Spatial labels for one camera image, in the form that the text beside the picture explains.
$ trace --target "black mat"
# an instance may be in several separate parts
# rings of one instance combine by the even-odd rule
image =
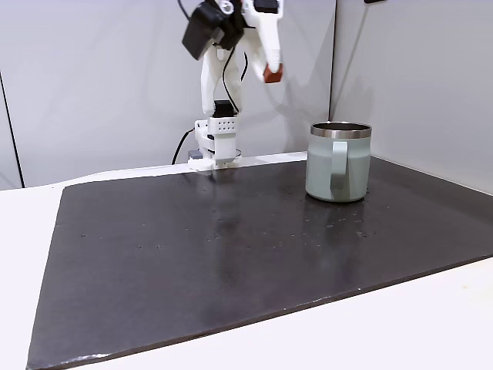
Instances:
[[[28,368],[130,355],[493,254],[493,197],[373,159],[365,200],[334,205],[306,196],[305,166],[66,188]]]

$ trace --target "cable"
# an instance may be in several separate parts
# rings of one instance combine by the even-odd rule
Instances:
[[[248,56],[245,53],[245,69],[243,70],[243,74],[241,75],[242,81],[243,81],[243,78],[245,77],[245,75],[247,74],[247,70],[248,70]]]
[[[183,14],[186,16],[186,19],[190,20],[188,13],[186,12],[185,8],[183,7],[182,0],[178,0],[178,5],[182,9]]]
[[[230,98],[231,104],[233,104],[234,109],[238,113],[240,110],[236,106],[233,98],[231,97],[230,91],[228,90],[228,87],[226,86],[226,81],[224,79],[224,74],[226,73],[226,68],[228,68],[228,65],[230,64],[231,58],[233,58],[233,54],[234,54],[235,50],[236,50],[236,46],[233,48],[233,50],[231,50],[231,54],[228,57],[228,60],[226,60],[226,64],[224,65],[224,69],[223,69],[223,84],[224,84],[224,89],[226,90],[226,94],[228,94],[228,98]],[[248,56],[245,53],[245,69],[243,70],[243,74],[241,75],[241,80],[242,81],[243,81],[243,77],[245,77],[245,74],[247,73],[247,71],[246,71],[247,69],[248,69]]]
[[[191,129],[191,130],[185,132],[185,135],[183,135],[181,141],[178,144],[178,147],[176,148],[175,156],[173,157],[173,161],[172,161],[171,164],[175,164],[176,163],[176,158],[178,157],[179,150],[182,149],[183,142],[185,141],[185,139],[188,136],[188,134],[191,133],[194,130],[195,129]]]
[[[226,60],[226,64],[224,65],[224,69],[223,69],[223,85],[224,85],[224,89],[226,89],[226,94],[228,94],[228,98],[230,98],[231,104],[233,104],[234,109],[238,113],[239,112],[238,107],[234,103],[234,100],[233,100],[233,98],[230,95],[230,91],[228,90],[228,87],[226,86],[226,80],[224,79],[224,74],[226,73],[226,68],[228,67],[228,64],[230,64],[230,60],[231,60],[231,58],[233,58],[233,54],[234,54],[235,50],[236,50],[236,46],[233,48],[233,50],[231,50],[230,56],[228,57],[228,60]]]

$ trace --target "stainless steel rim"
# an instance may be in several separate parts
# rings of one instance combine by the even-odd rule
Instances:
[[[310,133],[331,139],[364,139],[371,137],[371,126],[363,123],[322,122],[311,125]]]

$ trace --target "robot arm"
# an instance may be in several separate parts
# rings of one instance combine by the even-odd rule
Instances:
[[[279,82],[283,75],[280,63],[278,22],[283,18],[284,0],[243,0],[245,30],[242,39],[247,54],[252,56],[257,76],[265,83]]]
[[[241,78],[234,49],[242,42],[255,74],[265,83],[283,75],[279,32],[283,0],[204,0],[189,17],[183,44],[195,59],[203,57],[202,105],[207,119],[196,121],[195,137],[200,152],[190,154],[189,164],[198,170],[234,166],[239,151]],[[223,50],[224,57],[217,53]],[[223,78],[230,100],[214,99]]]

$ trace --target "light blue mug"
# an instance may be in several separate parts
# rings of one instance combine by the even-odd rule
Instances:
[[[306,190],[329,202],[354,202],[367,193],[371,126],[315,123],[310,129]]]

